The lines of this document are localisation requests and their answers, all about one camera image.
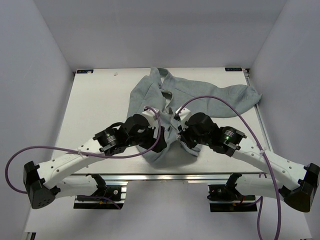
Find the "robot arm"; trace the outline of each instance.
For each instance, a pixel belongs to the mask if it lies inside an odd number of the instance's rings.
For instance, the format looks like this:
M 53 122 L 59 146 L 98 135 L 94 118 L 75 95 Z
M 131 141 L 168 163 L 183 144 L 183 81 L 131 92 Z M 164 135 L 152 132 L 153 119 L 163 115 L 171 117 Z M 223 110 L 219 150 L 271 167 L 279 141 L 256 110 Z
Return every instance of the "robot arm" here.
M 123 153 L 126 148 L 140 146 L 148 149 L 155 142 L 156 116 L 151 110 L 129 117 L 124 123 L 117 122 L 97 133 L 77 148 L 79 153 L 87 152 L 105 155 L 105 158 Z M 152 149 L 159 153 L 167 147 L 164 127 L 160 140 Z M 33 209 L 47 206 L 56 198 L 75 195 L 104 196 L 105 181 L 98 174 L 70 176 L 78 170 L 105 158 L 90 157 L 85 154 L 66 153 L 50 161 L 35 165 L 33 161 L 24 165 L 23 183 Z
M 216 153 L 244 161 L 269 174 L 260 149 L 243 132 L 230 126 L 218 127 L 208 115 L 202 112 L 192 115 L 187 108 L 182 109 L 175 119 L 180 122 L 179 137 L 188 148 L 192 149 L 197 144 L 205 145 Z M 309 212 L 319 185 L 319 166 L 313 163 L 303 166 L 269 150 L 265 154 L 277 179 L 282 200 L 298 211 Z M 270 178 L 256 178 L 240 173 L 233 173 L 221 194 L 217 194 L 210 193 L 209 198 L 233 201 L 245 195 L 276 197 Z

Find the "gray wall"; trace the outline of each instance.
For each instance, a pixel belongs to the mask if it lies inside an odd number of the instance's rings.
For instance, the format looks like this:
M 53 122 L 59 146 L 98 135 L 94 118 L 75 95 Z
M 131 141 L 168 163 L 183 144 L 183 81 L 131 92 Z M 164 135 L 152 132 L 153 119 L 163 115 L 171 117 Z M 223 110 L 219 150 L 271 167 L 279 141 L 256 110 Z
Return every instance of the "gray wall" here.
M 5 164 L 21 148 L 55 143 L 73 76 L 32 0 L 1 1 L 0 33 L 0 238 L 20 240 L 30 203 L 7 186 Z M 23 189 L 23 165 L 50 156 L 31 150 L 17 157 L 13 184 Z
M 289 0 L 251 70 L 275 152 L 302 164 L 320 165 L 319 44 L 320 1 Z M 320 190 L 305 216 L 320 240 Z
M 77 68 L 249 68 L 286 0 L 34 0 Z

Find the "white table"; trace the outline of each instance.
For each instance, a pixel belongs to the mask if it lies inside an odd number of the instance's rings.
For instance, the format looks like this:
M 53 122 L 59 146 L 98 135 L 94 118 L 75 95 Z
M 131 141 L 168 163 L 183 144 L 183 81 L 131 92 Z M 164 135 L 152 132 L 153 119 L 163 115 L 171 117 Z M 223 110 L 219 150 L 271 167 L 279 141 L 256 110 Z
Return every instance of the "white table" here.
M 206 81 L 218 87 L 244 84 L 243 72 L 226 72 L 224 68 L 169 68 L 177 77 Z M 93 73 L 76 74 L 63 124 L 56 145 L 76 148 L 115 122 L 127 116 L 131 90 L 150 73 L 149 68 L 95 69 Z M 263 146 L 266 146 L 256 110 L 243 114 Z M 232 126 L 248 135 L 237 118 L 213 118 L 219 126 Z M 137 153 L 135 147 L 123 153 Z M 150 165 L 143 157 L 106 159 L 83 168 L 78 174 L 99 173 L 127 176 L 148 174 L 222 174 L 254 173 L 259 170 L 245 162 L 216 154 L 203 147 L 196 159 L 176 144 L 161 164 Z M 123 240 L 123 239 L 258 239 L 256 212 L 210 213 L 205 183 L 181 181 L 130 182 L 121 211 L 73 209 L 74 197 L 64 197 L 39 210 L 31 210 L 26 232 L 37 232 L 35 240 Z M 261 219 L 265 239 L 276 229 L 276 201 L 266 199 Z M 282 204 L 280 239 L 310 238 L 301 212 Z

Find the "fabric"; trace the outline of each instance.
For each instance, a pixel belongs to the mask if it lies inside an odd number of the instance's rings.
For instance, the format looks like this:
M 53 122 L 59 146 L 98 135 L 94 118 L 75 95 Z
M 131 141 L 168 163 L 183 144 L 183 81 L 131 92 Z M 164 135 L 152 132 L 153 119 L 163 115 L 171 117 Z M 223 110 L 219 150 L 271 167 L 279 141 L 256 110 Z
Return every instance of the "fabric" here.
M 144 158 L 153 163 L 159 161 L 170 149 L 174 141 L 178 141 L 178 122 L 173 115 L 188 100 L 210 95 L 224 99 L 230 103 L 239 113 L 245 113 L 261 99 L 261 95 L 252 86 L 233 85 L 219 88 L 204 81 L 187 80 L 172 76 L 171 73 L 160 67 L 151 67 L 150 75 L 144 76 L 130 94 L 130 103 L 127 118 L 134 114 L 141 114 L 145 106 L 159 109 L 161 112 L 161 125 L 164 126 L 164 138 L 167 148 L 160 153 L 149 151 Z M 236 114 L 222 102 L 212 98 L 201 98 L 192 101 L 186 106 L 192 114 L 205 113 L 212 118 L 231 118 Z M 193 149 L 187 148 L 183 142 L 181 146 L 190 154 L 198 157 L 201 146 Z M 140 152 L 145 149 L 137 147 Z

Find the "gray cloth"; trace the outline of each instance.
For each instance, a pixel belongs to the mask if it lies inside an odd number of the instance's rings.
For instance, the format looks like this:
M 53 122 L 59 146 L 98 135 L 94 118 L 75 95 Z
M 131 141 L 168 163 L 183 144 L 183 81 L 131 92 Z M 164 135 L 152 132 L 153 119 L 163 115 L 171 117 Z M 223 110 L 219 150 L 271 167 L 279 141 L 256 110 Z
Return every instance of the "gray cloth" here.
M 202 95 L 222 98 L 241 114 L 248 111 L 261 99 L 261 95 L 251 86 L 233 85 L 219 88 L 208 82 L 172 76 L 165 68 L 151 67 L 150 75 L 144 76 L 132 90 L 127 113 L 127 117 L 141 114 L 144 111 L 144 106 L 150 106 L 161 111 L 160 120 L 161 125 L 165 128 L 164 138 L 167 148 L 160 153 L 149 151 L 144 154 L 144 158 L 149 163 L 159 161 L 169 150 L 170 145 L 174 141 L 178 141 L 176 130 L 178 129 L 178 123 L 173 119 L 176 110 L 188 100 Z M 197 99 L 190 102 L 186 107 L 192 114 L 202 112 L 212 118 L 236 116 L 228 106 L 212 98 Z M 199 155 L 200 145 L 189 149 L 181 142 L 181 146 L 190 154 L 196 157 Z M 137 148 L 140 152 L 145 150 L 139 146 Z

